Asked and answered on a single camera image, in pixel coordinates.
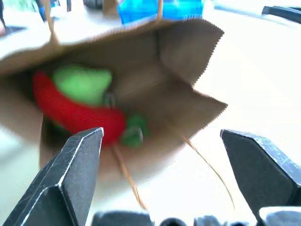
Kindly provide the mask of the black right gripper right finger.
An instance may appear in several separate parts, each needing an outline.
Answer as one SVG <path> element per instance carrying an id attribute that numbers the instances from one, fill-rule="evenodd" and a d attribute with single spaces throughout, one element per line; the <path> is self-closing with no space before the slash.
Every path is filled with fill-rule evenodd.
<path id="1" fill-rule="evenodd" d="M 265 137 L 229 129 L 220 136 L 256 226 L 301 226 L 301 166 Z"/>

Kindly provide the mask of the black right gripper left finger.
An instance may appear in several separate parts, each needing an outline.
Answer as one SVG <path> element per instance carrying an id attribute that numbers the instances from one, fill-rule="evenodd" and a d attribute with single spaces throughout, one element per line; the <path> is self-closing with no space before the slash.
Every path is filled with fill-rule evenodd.
<path id="1" fill-rule="evenodd" d="M 3 226 L 85 226 L 102 138 L 103 128 L 70 137 L 38 172 Z"/>

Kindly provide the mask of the red chili pepper plush toy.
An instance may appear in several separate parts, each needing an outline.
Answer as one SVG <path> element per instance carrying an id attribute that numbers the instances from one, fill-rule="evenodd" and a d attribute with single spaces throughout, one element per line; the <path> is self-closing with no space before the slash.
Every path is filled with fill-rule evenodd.
<path id="1" fill-rule="evenodd" d="M 72 134 L 101 127 L 104 146 L 118 142 L 139 146 L 144 138 L 151 135 L 144 116 L 127 114 L 115 106 L 91 107 L 76 103 L 59 92 L 43 71 L 34 74 L 32 84 L 34 98 L 43 114 Z"/>

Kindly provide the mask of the light green plush toy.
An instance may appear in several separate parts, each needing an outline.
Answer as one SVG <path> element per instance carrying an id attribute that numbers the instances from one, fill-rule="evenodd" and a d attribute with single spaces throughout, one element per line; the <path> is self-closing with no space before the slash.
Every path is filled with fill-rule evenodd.
<path id="1" fill-rule="evenodd" d="M 68 99 L 88 105 L 101 106 L 104 94 L 111 85 L 112 72 L 107 69 L 63 66 L 53 72 L 56 88 Z"/>

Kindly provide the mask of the brown paper bag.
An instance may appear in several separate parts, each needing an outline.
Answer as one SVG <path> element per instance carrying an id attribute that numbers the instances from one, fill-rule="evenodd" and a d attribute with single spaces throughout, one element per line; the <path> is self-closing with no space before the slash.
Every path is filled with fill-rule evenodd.
<path id="1" fill-rule="evenodd" d="M 102 141 L 104 181 L 125 177 L 146 209 L 135 181 L 163 168 L 227 107 L 194 89 L 223 30 L 198 16 L 121 24 L 116 9 L 105 11 L 102 21 L 89 28 L 54 22 L 49 2 L 43 5 L 44 24 L 0 39 L 0 186 L 8 191 L 0 195 L 3 211 L 12 210 L 37 170 L 75 135 L 46 117 L 33 95 L 37 71 L 53 80 L 53 72 L 68 65 L 111 71 L 101 106 L 146 118 L 151 135 L 139 146 L 104 146 Z"/>

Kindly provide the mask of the blue plastic crate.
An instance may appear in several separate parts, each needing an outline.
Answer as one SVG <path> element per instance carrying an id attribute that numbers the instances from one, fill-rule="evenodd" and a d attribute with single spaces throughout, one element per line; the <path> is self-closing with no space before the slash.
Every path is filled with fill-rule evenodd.
<path id="1" fill-rule="evenodd" d="M 205 0 L 122 0 L 117 12 L 123 24 L 146 18 L 184 20 L 203 15 Z"/>

